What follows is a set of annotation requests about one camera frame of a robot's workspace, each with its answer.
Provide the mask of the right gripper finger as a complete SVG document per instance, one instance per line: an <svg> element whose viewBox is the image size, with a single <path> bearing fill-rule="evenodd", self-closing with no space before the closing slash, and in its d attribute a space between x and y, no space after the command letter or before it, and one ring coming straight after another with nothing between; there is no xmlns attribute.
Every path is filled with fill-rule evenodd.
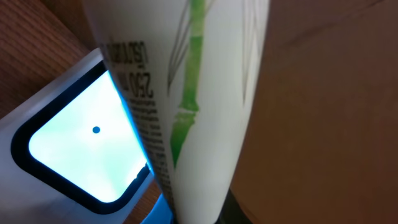
<svg viewBox="0 0 398 224"><path fill-rule="evenodd" d="M223 208L215 224L252 224L231 190L228 190Z"/></svg>

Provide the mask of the blue snack packet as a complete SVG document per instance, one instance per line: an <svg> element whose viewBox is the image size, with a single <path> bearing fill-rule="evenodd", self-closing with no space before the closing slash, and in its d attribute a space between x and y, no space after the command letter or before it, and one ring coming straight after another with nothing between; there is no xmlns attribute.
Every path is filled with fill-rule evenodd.
<svg viewBox="0 0 398 224"><path fill-rule="evenodd" d="M149 214L141 221L141 224L173 224L174 216L166 201L161 194Z"/></svg>

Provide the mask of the white bamboo cream tube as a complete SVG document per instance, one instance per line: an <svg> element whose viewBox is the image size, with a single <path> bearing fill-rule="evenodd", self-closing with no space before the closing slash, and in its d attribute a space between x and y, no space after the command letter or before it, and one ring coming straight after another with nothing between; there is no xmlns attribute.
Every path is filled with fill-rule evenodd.
<svg viewBox="0 0 398 224"><path fill-rule="evenodd" d="M88 23L179 223L215 223L243 146L268 0L91 0Z"/></svg>

